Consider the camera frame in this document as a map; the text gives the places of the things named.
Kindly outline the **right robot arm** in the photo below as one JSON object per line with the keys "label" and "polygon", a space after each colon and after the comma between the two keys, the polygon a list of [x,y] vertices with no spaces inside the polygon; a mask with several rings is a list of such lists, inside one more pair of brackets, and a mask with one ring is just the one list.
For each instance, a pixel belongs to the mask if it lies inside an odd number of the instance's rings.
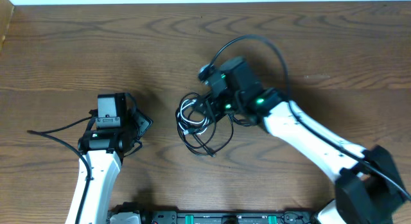
{"label": "right robot arm", "polygon": [[245,116],[293,146],[332,181],[335,197],[312,223],[392,223],[392,215],[410,199],[385,148],[368,150],[334,134],[282,92],[264,89],[244,58],[220,67],[207,64],[198,79],[211,88],[201,96],[198,111],[214,122],[223,115]]}

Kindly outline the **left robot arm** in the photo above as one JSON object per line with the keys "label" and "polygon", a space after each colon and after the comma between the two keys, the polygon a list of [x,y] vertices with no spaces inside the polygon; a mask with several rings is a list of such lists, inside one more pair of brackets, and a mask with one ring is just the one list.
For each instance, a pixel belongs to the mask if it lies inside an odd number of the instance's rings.
{"label": "left robot arm", "polygon": [[123,159],[143,147],[153,121],[128,92],[100,94],[94,115],[78,141],[79,174],[66,223],[105,223]]}

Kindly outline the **wooden board at left edge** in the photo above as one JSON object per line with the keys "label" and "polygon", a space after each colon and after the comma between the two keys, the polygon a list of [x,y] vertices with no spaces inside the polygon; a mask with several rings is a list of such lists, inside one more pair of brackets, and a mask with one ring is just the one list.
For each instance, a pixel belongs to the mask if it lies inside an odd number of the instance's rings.
{"label": "wooden board at left edge", "polygon": [[2,49],[15,6],[9,0],[0,1],[0,49]]}

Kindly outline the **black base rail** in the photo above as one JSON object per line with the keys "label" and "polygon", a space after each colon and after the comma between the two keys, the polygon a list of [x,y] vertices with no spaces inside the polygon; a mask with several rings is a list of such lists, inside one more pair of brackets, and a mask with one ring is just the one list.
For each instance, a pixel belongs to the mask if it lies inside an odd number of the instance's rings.
{"label": "black base rail", "polygon": [[308,210],[181,211],[176,207],[146,207],[136,202],[117,205],[107,214],[109,224],[320,224]]}

